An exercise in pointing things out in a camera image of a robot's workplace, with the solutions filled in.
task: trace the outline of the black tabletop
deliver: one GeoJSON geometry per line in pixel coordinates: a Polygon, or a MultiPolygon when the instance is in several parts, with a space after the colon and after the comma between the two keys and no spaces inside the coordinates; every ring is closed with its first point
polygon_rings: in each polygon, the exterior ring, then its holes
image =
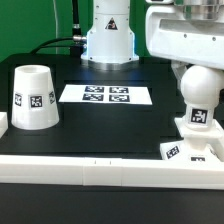
{"type": "MultiPolygon", "coordinates": [[[[17,54],[0,63],[0,111],[9,129],[0,154],[161,159],[159,144],[180,139],[174,117],[185,105],[167,60],[145,58],[139,67],[100,71],[65,55],[17,54]],[[51,68],[57,103],[66,84],[147,87],[153,105],[58,103],[60,122],[25,131],[11,120],[14,69],[51,68]]],[[[215,117],[223,124],[220,105],[215,117]]],[[[158,188],[0,184],[0,223],[223,224],[224,192],[158,188]]]]}
{"type": "Polygon", "coordinates": [[[0,64],[0,79],[0,111],[9,117],[2,154],[160,159],[159,144],[179,137],[174,117],[183,116],[185,105],[166,60],[144,59],[135,69],[101,71],[69,56],[19,54],[0,64]],[[14,69],[24,64],[51,68],[60,116],[52,128],[25,131],[11,125],[14,69]],[[66,84],[147,87],[153,105],[60,103],[66,84]]]}

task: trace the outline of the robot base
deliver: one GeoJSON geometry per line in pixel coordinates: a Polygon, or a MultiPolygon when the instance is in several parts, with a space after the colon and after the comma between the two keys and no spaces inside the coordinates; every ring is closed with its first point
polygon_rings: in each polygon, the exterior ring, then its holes
{"type": "Polygon", "coordinates": [[[105,71],[118,71],[118,70],[126,70],[126,69],[132,69],[136,68],[139,65],[138,60],[133,60],[126,63],[102,63],[102,62],[95,62],[90,60],[81,60],[82,65],[88,66],[91,68],[99,69],[99,70],[105,70],[105,71]]]}
{"type": "Polygon", "coordinates": [[[209,140],[217,140],[224,136],[222,127],[215,119],[208,131],[189,129],[185,125],[184,117],[175,118],[175,123],[184,140],[161,144],[160,151],[163,160],[220,162],[214,148],[208,144],[209,140]]]}
{"type": "Polygon", "coordinates": [[[189,149],[184,141],[163,143],[160,145],[163,160],[190,162],[220,162],[214,149],[207,144],[203,151],[189,149]]]}

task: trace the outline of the green background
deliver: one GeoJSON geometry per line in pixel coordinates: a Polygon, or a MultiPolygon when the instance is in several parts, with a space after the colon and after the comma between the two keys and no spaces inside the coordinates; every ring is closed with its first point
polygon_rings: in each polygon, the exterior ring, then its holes
{"type": "MultiPolygon", "coordinates": [[[[71,0],[56,0],[59,36],[72,35],[71,0]]],[[[130,27],[136,35],[136,53],[147,56],[145,47],[145,0],[131,0],[130,27]]],[[[79,0],[83,35],[92,25],[93,0],[79,0]]],[[[0,5],[0,61],[15,53],[28,53],[39,44],[56,37],[53,0],[6,0],[0,5]]],[[[55,53],[44,49],[41,53],[55,53]]],[[[68,49],[59,50],[68,54],[68,49]]]]}

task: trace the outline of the printed marker sheet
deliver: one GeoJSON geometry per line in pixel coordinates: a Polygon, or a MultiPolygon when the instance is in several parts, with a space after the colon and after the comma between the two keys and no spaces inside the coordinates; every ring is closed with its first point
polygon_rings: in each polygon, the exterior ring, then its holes
{"type": "Polygon", "coordinates": [[[147,87],[66,85],[59,102],[152,105],[147,87]]]}

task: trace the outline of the upside-down cup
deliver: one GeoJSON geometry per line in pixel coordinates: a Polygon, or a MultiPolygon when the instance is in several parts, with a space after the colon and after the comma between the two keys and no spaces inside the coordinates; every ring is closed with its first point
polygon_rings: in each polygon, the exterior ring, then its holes
{"type": "Polygon", "coordinates": [[[50,68],[25,65],[15,69],[12,124],[25,130],[52,127],[59,121],[50,68]]]}

